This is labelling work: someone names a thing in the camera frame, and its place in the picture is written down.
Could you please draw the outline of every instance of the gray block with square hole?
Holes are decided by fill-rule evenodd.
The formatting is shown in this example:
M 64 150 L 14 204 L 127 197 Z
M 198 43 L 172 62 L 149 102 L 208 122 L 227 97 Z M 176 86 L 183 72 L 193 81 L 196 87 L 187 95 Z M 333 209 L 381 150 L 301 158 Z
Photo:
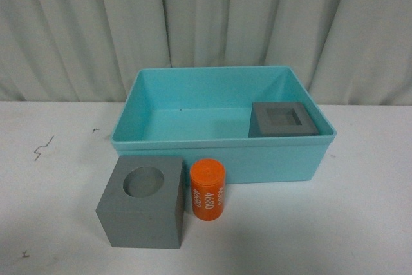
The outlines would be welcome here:
M 249 137 L 291 137 L 319 132 L 300 102 L 253 102 Z
M 121 156 L 96 208 L 113 247 L 180 248 L 183 159 Z

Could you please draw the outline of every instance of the plastic bin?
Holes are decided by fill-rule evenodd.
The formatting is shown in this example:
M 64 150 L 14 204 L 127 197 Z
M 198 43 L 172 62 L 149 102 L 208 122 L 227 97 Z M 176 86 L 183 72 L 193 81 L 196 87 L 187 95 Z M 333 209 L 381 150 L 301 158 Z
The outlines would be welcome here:
M 253 102 L 301 102 L 319 135 L 249 138 Z M 214 158 L 226 183 L 310 180 L 336 131 L 286 66 L 138 73 L 111 143 L 120 155 Z

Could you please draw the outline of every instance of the scuff mark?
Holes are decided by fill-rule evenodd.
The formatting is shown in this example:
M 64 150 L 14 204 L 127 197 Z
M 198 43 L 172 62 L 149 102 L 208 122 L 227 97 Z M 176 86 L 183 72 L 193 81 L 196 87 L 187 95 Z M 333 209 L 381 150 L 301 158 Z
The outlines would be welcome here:
M 47 142 L 46 145 L 41 145 L 41 146 L 39 146 L 38 148 L 36 148 L 36 150 L 34 151 L 34 153 L 37 155 L 37 157 L 36 157 L 36 159 L 35 159 L 34 161 L 37 161 L 37 159 L 39 159 L 39 157 L 40 157 L 40 155 L 41 155 L 41 153 L 39 153 L 38 150 L 39 150 L 40 148 L 48 147 L 49 144 L 50 144 L 50 142 L 53 140 L 53 138 L 54 138 L 54 136 L 51 137 L 51 139 L 49 140 L 49 142 Z

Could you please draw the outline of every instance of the orange cylinder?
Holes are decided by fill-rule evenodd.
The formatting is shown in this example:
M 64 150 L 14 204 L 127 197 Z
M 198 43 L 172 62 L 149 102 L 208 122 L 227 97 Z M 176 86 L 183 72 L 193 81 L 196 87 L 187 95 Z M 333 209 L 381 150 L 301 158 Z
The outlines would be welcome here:
M 225 167 L 215 159 L 201 159 L 191 167 L 193 213 L 202 220 L 215 220 L 223 212 Z

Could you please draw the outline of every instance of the curtain fold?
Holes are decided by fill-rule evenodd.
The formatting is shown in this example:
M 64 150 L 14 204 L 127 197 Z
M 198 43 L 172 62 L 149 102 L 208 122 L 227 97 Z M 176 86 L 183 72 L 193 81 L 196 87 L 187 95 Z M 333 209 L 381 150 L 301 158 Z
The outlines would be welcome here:
M 272 64 L 321 104 L 412 104 L 412 0 L 0 0 L 0 100 L 122 102 L 142 68 Z

